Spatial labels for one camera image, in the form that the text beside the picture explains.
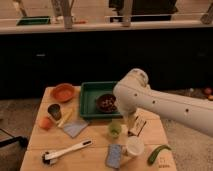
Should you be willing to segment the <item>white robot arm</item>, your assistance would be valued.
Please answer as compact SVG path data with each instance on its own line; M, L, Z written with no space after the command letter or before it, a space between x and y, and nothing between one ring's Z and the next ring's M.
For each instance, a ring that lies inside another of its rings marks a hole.
M148 81L143 70L134 68L117 82L113 94L123 116L143 108L213 137L213 102L156 91Z

